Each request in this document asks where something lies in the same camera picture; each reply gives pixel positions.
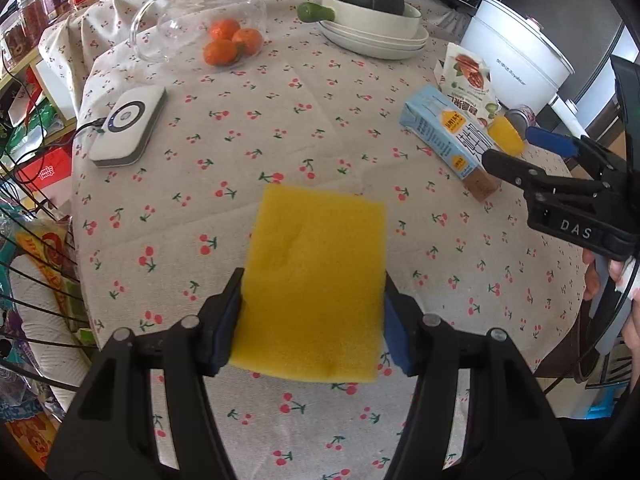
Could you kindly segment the person's right hand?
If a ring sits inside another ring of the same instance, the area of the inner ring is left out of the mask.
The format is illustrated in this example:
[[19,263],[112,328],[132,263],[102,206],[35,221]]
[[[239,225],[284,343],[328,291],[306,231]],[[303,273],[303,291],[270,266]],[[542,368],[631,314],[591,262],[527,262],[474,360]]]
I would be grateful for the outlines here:
[[584,336],[584,356],[605,356],[631,314],[634,294],[639,290],[639,261],[630,257],[626,262],[614,262],[585,249],[585,263],[593,267],[598,287],[587,288],[585,300],[590,301]]

